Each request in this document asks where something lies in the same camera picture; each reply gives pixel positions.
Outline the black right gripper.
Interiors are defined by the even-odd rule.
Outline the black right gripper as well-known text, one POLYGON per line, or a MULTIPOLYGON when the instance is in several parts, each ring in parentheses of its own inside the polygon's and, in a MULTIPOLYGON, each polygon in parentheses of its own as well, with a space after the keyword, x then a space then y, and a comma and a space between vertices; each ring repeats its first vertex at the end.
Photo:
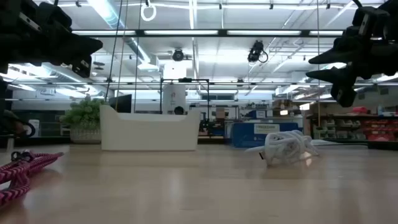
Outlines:
MULTIPOLYGON (((398 5, 357 8, 352 25, 359 28, 357 37, 342 36, 334 40, 331 49, 310 59, 310 64, 350 62, 363 49, 362 62, 373 75, 393 76, 398 72, 398 5)), ((343 68, 307 72, 306 76, 337 85, 353 86, 363 66, 349 63, 343 68)))

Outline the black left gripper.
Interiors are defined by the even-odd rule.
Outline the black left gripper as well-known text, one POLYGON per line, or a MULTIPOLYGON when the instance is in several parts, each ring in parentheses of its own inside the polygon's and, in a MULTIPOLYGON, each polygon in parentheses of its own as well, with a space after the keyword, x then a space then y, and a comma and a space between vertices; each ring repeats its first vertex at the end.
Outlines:
POLYGON ((44 62, 57 65, 91 65, 91 54, 103 47, 100 40, 72 35, 72 19, 58 0, 36 4, 33 0, 0 0, 0 72, 10 63, 44 62), (72 40, 79 51, 62 51, 72 40))

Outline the green potted plant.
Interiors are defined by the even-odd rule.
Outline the green potted plant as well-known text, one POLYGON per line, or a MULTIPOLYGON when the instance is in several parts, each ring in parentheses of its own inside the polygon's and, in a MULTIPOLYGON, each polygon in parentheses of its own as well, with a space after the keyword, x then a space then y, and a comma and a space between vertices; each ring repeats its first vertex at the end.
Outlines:
POLYGON ((70 109, 60 118, 61 123, 77 129, 100 128, 100 106, 107 105, 104 99, 87 96, 80 102, 70 104, 70 109))

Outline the black computer monitor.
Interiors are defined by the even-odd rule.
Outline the black computer monitor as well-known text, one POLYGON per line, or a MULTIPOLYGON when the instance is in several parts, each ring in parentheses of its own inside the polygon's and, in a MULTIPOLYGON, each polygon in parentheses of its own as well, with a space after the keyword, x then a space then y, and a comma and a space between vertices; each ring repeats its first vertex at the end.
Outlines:
POLYGON ((131 113, 132 95, 112 97, 108 100, 108 105, 118 113, 131 113))

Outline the storage rack with bins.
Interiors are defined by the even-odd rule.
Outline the storage rack with bins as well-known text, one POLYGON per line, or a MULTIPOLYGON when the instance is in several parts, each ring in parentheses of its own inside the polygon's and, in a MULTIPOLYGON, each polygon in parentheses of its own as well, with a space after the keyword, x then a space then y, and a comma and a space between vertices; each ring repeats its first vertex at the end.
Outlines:
POLYGON ((311 114, 307 120, 314 139, 398 151, 398 116, 311 114))

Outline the patterned white plant pot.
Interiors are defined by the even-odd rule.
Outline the patterned white plant pot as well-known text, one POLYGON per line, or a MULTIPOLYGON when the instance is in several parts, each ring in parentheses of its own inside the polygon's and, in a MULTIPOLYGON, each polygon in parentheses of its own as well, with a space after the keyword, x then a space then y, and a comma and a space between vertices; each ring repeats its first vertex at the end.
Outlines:
POLYGON ((96 128, 70 128, 70 140, 75 144, 100 144, 101 143, 101 130, 96 128))

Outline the white floor appliance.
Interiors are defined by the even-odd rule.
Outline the white floor appliance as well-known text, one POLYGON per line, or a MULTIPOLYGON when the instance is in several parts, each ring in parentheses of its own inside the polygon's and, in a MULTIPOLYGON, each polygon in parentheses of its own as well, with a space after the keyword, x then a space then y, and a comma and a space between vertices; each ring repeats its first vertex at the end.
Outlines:
POLYGON ((40 136, 40 121, 38 119, 30 119, 29 124, 30 124, 29 136, 31 138, 39 137, 40 136))

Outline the white plastic bin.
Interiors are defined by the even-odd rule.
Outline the white plastic bin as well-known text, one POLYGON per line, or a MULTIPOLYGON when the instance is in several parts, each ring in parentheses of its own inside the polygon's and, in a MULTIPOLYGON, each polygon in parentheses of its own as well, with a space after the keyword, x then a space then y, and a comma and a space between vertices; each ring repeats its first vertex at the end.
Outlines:
POLYGON ((118 113, 100 106, 101 149, 104 151, 194 151, 199 111, 187 115, 118 113))

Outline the blue cardboard box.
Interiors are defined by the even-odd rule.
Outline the blue cardboard box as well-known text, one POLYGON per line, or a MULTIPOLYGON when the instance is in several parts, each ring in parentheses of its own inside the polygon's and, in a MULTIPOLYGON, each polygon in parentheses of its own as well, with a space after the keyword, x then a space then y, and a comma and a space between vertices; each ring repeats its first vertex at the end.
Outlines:
POLYGON ((263 146, 269 133, 281 131, 302 131, 297 123, 234 123, 231 128, 231 142, 236 148, 263 146))

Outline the silver ventilation duct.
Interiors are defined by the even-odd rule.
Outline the silver ventilation duct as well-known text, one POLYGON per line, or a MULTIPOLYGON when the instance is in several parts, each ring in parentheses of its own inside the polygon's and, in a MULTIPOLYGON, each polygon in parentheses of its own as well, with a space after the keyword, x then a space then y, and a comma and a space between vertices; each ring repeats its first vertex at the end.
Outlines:
MULTIPOLYGON (((127 29, 125 19, 122 18, 122 6, 116 8, 114 0, 87 0, 88 4, 99 14, 107 25, 115 30, 127 29)), ((150 57, 133 37, 123 37, 124 43, 137 55, 142 63, 149 63, 150 57)))

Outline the black frame bar with lights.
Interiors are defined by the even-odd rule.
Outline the black frame bar with lights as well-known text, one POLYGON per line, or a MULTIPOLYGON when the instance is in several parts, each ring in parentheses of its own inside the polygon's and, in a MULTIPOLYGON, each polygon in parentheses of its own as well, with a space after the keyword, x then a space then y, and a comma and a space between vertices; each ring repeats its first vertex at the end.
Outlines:
POLYGON ((88 37, 339 37, 344 30, 238 30, 238 29, 183 29, 183 30, 74 30, 74 34, 88 37))

